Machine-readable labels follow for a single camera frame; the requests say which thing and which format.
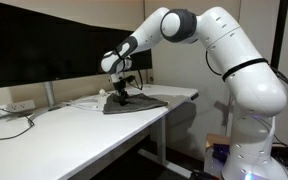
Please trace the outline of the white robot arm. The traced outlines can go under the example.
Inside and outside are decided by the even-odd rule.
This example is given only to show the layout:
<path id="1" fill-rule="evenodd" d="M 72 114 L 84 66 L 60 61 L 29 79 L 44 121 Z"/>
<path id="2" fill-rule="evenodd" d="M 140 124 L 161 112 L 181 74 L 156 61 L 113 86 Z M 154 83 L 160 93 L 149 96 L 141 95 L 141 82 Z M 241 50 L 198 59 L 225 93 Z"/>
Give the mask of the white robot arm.
<path id="1" fill-rule="evenodd" d="M 288 170 L 271 157 L 275 116 L 286 106 L 286 90 L 238 22 L 223 8 L 201 15 L 186 9 L 157 9 L 114 50 L 101 67 L 111 75 L 118 100 L 126 99 L 120 73 L 132 66 L 130 56 L 161 40 L 200 41 L 216 64 L 235 107 L 223 180 L 288 180 Z"/>

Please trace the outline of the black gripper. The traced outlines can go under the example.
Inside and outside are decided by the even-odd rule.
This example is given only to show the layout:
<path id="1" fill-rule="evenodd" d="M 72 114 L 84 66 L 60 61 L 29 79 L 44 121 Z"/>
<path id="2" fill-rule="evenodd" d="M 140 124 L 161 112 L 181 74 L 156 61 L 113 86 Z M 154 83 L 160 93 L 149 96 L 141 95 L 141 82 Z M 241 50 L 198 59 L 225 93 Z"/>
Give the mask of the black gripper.
<path id="1" fill-rule="evenodd" d="M 114 89 L 117 91 L 118 103 L 124 104 L 124 99 L 129 98 L 129 94 L 125 91 L 126 82 L 120 74 L 112 74 L 110 81 L 113 84 Z"/>

